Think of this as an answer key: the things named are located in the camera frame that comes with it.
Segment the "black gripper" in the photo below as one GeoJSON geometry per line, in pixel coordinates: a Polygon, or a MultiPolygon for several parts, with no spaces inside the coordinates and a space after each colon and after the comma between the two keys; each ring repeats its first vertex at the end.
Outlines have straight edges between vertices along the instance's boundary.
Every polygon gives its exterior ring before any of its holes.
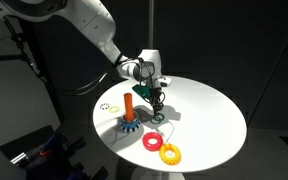
{"type": "Polygon", "coordinates": [[[164,104],[162,103],[163,99],[161,96],[165,95],[165,93],[162,91],[161,87],[150,88],[149,93],[149,101],[151,104],[153,104],[153,113],[154,116],[156,116],[157,113],[160,113],[164,107],[164,104]]]}

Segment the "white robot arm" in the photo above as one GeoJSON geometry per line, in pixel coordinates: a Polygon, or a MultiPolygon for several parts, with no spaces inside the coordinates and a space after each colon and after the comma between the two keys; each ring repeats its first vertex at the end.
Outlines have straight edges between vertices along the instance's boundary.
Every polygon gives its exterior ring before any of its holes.
{"type": "Polygon", "coordinates": [[[124,56],[113,42],[115,22],[100,0],[0,0],[0,20],[15,16],[30,22],[43,22],[52,16],[68,20],[94,44],[125,79],[143,81],[150,94],[141,96],[157,115],[163,109],[161,58],[158,50],[143,49],[136,58],[124,56]]]}

